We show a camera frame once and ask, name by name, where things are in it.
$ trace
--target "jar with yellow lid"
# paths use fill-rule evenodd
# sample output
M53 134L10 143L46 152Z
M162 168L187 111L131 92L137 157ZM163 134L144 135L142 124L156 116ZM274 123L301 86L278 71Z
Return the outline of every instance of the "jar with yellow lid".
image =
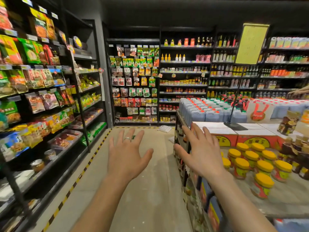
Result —
M268 150L262 151L261 160L265 160L266 162L273 164L276 159L277 159L277 156L275 155L274 152L268 151Z
M254 172L255 173L263 173L266 174L268 176L270 176L270 173L273 170L273 165L269 162L266 162L264 160L259 160L257 161L257 165L254 168Z
M249 150L249 146L245 143L238 142L236 148L241 152L241 157L243 158L244 152Z
M257 153L259 156L262 155L262 151L265 150L265 147L262 144L252 143L251 149Z
M276 160L271 175L275 180L279 182L286 182L291 172L292 172L291 164L284 162L282 160Z
M231 166L231 161L229 161L228 159L222 157L222 162L223 162L223 166L226 170L230 169Z
M243 158L249 162L249 170L253 171L260 157L253 151L245 151Z
M249 171L249 162L243 158L235 159L234 176L237 179L245 179Z
M231 161L231 167L234 167L235 159L241 157L241 152L236 149L229 149L227 157Z
M275 183L270 178L270 176L263 173L258 173L254 176L254 182L250 187L253 195L260 199L267 199L270 189Z

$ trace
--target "floor tape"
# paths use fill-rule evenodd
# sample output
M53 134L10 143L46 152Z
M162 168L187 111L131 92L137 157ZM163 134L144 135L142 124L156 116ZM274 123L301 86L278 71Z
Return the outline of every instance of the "floor tape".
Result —
M97 155L99 149L102 147L103 143L105 142L105 140L107 139L107 136L110 134L110 132L112 131L112 128L109 130L109 132L106 134L106 136L103 138L103 141L101 142L101 144L99 145L98 149L95 151L94 155L91 157L91 159L89 160L89 162L87 163L86 167L83 169L82 173L79 175L79 177L76 179L76 181L74 182L74 184L72 185L71 189L68 191L68 193L66 194L64 200L59 204L57 210L54 212L54 214L51 216L51 218L49 219L49 221L47 222L46 226L44 227L44 229L42 230L42 232L46 232L48 227L52 224L52 222L54 221L54 219L56 218L57 214L59 213L59 211L61 210L61 208L63 207L64 203L67 201L67 199L69 198L69 196L71 195L72 191L74 190L74 188L76 187L77 183L80 181L80 179L82 178L82 176L84 175L84 173L86 172L86 170L89 168L90 164L93 161L93 158Z

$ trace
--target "floor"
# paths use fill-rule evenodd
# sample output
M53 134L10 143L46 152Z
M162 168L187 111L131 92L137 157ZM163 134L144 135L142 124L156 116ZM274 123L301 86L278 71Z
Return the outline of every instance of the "floor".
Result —
M101 136L91 153L85 157L72 177L62 187L31 232L41 232L43 229L44 232L70 231L106 175L109 139L114 137L117 140L118 133L122 129L125 133L129 130L123 127L112 129L64 206L48 226L49 219L57 212L59 204L65 199L67 192L83 172L109 130ZM140 130L141 128L137 128L134 135ZM158 131L158 128L143 128L143 130L145 135L140 145L140 153L143 155L148 148L153 148L153 157L148 167L129 184L124 192L110 232L192 232L189 214L182 198L181 180L173 156L173 144L168 140L174 137L174 129L169 133Z

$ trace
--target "yellow lid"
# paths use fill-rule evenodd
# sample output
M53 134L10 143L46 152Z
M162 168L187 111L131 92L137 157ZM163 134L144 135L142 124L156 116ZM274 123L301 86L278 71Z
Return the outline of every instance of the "yellow lid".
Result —
M250 160L259 160L260 156L254 151L245 151L244 156Z
M282 160L276 160L275 161L275 165L276 167L278 167L279 169L286 171L286 172L291 172L292 171L292 165L284 162Z
M229 149L229 153L228 153L229 156L232 156L234 158L238 158L241 156L241 153L239 150L236 150L236 149Z
M238 149L242 150L242 151L247 151L247 150L249 150L248 145L245 144L245 143L240 143L240 142L239 142L239 143L237 143L236 147L237 147Z
M273 185L275 184L273 180L270 178L270 176L264 173L256 174L254 179L257 181L257 183L267 188L272 188Z
M265 147L262 144L252 143L251 148L257 151L265 150Z
M276 160L277 159L277 156L275 155L275 153L272 152L272 151L268 151L268 150L263 150L262 156L266 159L269 159L269 160Z
M231 166L231 161L229 161L228 159L222 157L222 161L225 168L229 168Z
M242 169L249 169L249 162L243 158L236 158L235 164Z
M257 167L265 172L271 172L273 170L273 165L265 160L257 161Z

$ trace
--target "forearm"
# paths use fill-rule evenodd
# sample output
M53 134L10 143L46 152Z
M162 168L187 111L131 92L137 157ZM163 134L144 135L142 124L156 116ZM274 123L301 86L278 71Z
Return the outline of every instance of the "forearm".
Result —
M240 190L231 174L225 172L210 184L235 232L276 232Z
M127 185L122 179L106 176L71 232L108 232Z

